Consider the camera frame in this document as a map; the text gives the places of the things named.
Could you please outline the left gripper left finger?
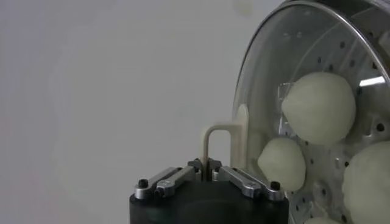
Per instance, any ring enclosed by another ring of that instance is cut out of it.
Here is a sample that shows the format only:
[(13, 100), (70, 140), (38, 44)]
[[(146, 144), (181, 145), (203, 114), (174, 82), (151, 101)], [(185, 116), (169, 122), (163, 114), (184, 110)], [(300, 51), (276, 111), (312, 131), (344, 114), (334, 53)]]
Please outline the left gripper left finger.
[(155, 193), (163, 198), (171, 197), (187, 181), (202, 180), (202, 163), (199, 159), (189, 161), (185, 167), (169, 167), (149, 179), (140, 179), (133, 195), (136, 199), (147, 200)]

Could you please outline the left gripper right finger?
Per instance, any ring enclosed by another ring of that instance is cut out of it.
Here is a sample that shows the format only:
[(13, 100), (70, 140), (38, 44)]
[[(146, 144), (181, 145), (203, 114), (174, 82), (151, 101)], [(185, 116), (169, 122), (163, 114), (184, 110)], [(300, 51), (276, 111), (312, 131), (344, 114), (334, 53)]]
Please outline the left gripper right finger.
[(268, 181), (256, 177), (245, 169), (223, 166), (220, 161), (208, 160), (209, 179), (232, 183), (246, 197), (256, 199), (265, 197), (270, 201), (283, 201), (285, 198), (281, 185), (277, 181)]

